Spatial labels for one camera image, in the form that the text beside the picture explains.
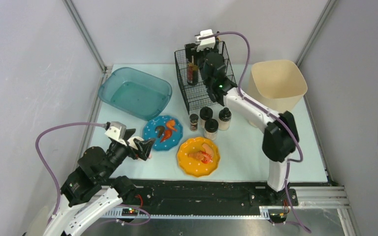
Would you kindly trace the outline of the brown sauce bottle black cap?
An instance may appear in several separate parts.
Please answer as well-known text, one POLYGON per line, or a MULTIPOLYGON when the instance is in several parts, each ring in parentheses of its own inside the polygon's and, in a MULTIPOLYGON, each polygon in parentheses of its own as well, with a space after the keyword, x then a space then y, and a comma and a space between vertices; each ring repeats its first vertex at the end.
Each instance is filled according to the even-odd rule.
POLYGON ((195 57, 191 56, 191 59, 187 62, 187 83, 191 86, 198 84, 198 65, 195 57))

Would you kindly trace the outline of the small spice jar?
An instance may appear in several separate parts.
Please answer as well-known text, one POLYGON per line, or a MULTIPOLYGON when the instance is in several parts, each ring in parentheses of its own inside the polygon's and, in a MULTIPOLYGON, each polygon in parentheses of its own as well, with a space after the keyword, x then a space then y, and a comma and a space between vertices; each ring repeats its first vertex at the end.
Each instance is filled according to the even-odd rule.
POLYGON ((198 130, 199 116, 197 114, 191 114, 189 116, 189 121, 190 121, 190 130, 191 131, 197 131, 198 130))

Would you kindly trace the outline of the white-bead shaker jar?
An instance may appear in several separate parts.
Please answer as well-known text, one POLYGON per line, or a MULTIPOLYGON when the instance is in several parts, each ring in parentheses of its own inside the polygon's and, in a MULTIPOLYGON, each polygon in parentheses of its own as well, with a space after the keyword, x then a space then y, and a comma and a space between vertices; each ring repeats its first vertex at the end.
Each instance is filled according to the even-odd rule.
POLYGON ((217 120, 211 118, 205 121, 204 137, 209 140, 215 140, 218 135, 219 123, 217 120))
POLYGON ((206 121, 213 117, 213 110, 210 107, 203 107, 199 112, 199 117, 200 125, 204 128, 206 121))

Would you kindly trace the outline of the white powder dispenser bottle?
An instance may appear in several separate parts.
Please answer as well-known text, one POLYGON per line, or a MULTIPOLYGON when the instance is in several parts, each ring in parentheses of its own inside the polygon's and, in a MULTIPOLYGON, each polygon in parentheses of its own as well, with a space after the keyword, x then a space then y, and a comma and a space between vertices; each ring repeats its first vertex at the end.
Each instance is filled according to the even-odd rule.
POLYGON ((219 130, 222 130, 222 131, 228 130, 230 127, 231 118, 232 118, 232 113, 227 107, 224 107, 222 110, 220 110, 219 120, 218 120, 219 130))

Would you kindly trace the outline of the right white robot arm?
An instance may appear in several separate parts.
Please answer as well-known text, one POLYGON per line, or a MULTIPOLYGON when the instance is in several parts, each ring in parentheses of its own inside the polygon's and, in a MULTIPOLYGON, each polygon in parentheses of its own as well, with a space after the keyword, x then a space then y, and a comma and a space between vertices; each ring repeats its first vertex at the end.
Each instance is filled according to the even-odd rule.
POLYGON ((241 114, 263 134, 262 151, 269 159, 268 188, 288 190, 291 155, 299 150, 299 135, 291 112, 278 113, 255 101, 227 76, 227 61, 218 46, 205 49, 199 43, 184 46, 186 62, 197 68, 212 102, 241 114))

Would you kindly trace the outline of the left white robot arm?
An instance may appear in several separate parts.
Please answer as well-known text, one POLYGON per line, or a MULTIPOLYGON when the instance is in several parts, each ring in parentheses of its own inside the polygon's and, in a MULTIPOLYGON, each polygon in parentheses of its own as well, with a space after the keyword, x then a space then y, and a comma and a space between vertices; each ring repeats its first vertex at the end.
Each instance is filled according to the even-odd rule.
POLYGON ((101 196, 90 200, 126 158, 147 160, 155 138, 135 136, 135 129, 109 123, 105 135, 111 143, 107 150, 88 148, 78 160, 78 167, 62 186, 57 185, 57 200, 49 218, 46 209, 33 220, 27 236, 79 236, 111 208, 129 202, 136 195, 136 186, 126 176, 115 178, 101 196))

